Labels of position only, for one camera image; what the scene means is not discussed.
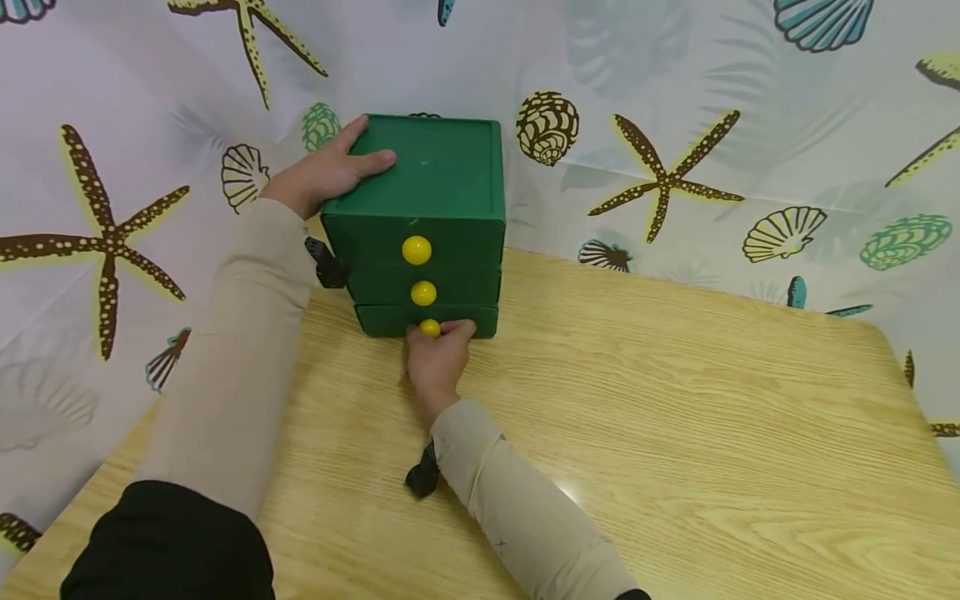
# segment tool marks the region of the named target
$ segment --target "white curtain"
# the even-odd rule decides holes
[[[162,390],[237,215],[361,112],[500,121],[511,246],[880,324],[960,469],[956,2],[0,7],[0,577]]]

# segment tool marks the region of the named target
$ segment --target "black sleeve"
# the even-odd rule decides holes
[[[617,596],[616,600],[651,600],[651,598],[642,589],[631,589]]]
[[[61,600],[274,600],[267,544],[246,516],[160,481],[128,486],[60,586]]]

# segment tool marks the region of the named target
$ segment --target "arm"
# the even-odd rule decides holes
[[[460,399],[471,322],[431,340],[411,328],[408,373],[437,463],[520,587],[538,600],[649,600],[616,548],[566,494],[508,443],[475,401]]]
[[[246,213],[167,384],[135,482],[94,526],[61,598],[274,598],[253,520],[315,278],[304,219],[393,164],[393,153],[348,155],[366,125],[357,119],[278,174],[264,189],[273,200]]]

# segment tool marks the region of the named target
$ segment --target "drawer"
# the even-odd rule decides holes
[[[321,222],[333,253],[350,267],[407,265],[403,242],[413,235],[430,243],[430,258],[423,266],[492,269],[503,259],[502,221],[321,213]]]
[[[476,338],[491,338],[496,333],[498,311],[495,306],[469,306],[459,304],[434,304],[433,306],[382,306],[356,305],[357,320],[369,336],[376,338],[401,338],[407,334],[407,326],[419,324],[424,319],[457,321],[473,319],[477,323]]]
[[[437,289],[434,304],[496,305],[500,300],[500,270],[450,269],[427,263],[359,267],[347,280],[357,304],[411,304],[410,290],[418,281]]]

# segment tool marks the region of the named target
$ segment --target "box lid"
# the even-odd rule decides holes
[[[396,152],[396,165],[324,205],[324,215],[505,221],[496,121],[370,115],[351,154]]]

